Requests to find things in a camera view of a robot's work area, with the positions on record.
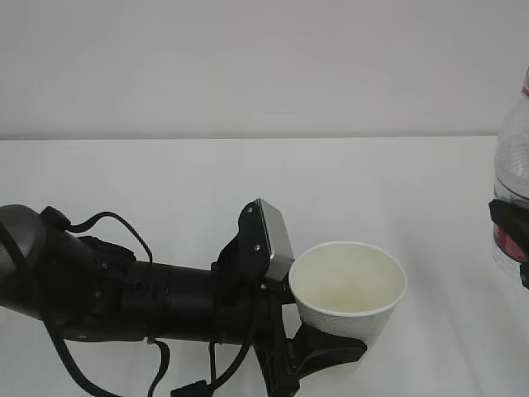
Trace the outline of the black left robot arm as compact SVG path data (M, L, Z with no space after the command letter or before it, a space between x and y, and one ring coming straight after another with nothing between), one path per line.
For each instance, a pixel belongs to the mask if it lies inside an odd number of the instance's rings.
M179 387L176 396L213 395L249 350L270 396L293 396L302 378L365 354L362 339L308 323L286 336L293 253L281 212L265 200L242 209L236 235L207 270L139 261L129 249L89 236L103 218L74 224L52 207L1 208L1 305L43 322L65 369L90 395L105 390L79 369L70 341L147 341L160 350L158 379L169 366L169 339L239 346L223 373Z

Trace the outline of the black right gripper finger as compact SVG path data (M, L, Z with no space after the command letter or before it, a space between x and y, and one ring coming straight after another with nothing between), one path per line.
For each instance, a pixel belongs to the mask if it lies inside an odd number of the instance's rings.
M493 258L528 289L528 208L494 199L488 204L493 223Z

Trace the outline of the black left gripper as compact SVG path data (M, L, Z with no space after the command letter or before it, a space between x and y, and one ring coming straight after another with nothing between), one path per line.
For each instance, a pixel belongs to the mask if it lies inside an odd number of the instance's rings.
M359 339L331 335L305 323L288 339L283 306L293 302L288 282L283 280L245 288L236 296L233 311L217 311L224 323L214 342L241 348L227 369L214 375L215 390L234 376L250 350L256 354L268 396L294 396L299 379L355 363L367 352L367 345Z

